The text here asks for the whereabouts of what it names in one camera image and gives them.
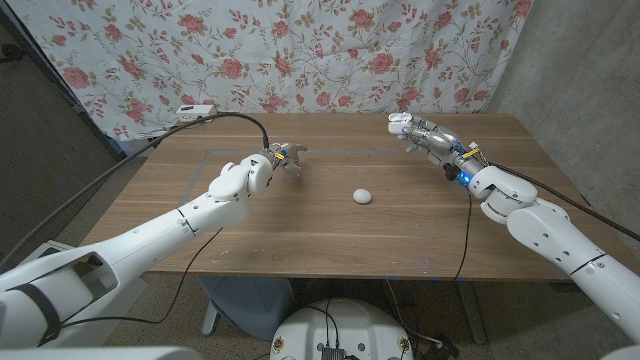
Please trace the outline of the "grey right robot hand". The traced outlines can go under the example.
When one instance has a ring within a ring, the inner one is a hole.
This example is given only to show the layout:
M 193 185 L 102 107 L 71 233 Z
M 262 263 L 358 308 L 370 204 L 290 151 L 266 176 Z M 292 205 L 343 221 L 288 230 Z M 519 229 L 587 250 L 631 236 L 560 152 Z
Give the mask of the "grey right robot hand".
M 444 171 L 445 178 L 467 186 L 487 164 L 474 149 L 465 147 L 450 129 L 411 116 L 401 127 L 399 138 L 409 142 L 407 152 L 420 152 Z

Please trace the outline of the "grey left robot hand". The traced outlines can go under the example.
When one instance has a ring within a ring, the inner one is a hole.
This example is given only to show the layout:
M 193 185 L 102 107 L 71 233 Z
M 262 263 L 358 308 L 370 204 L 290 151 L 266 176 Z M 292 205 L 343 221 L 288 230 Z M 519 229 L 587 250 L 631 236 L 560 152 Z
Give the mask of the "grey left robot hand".
M 300 152 L 307 152 L 305 145 L 297 143 L 273 143 L 269 147 L 273 155 L 272 168 L 282 168 L 285 172 L 299 175 L 301 173 Z

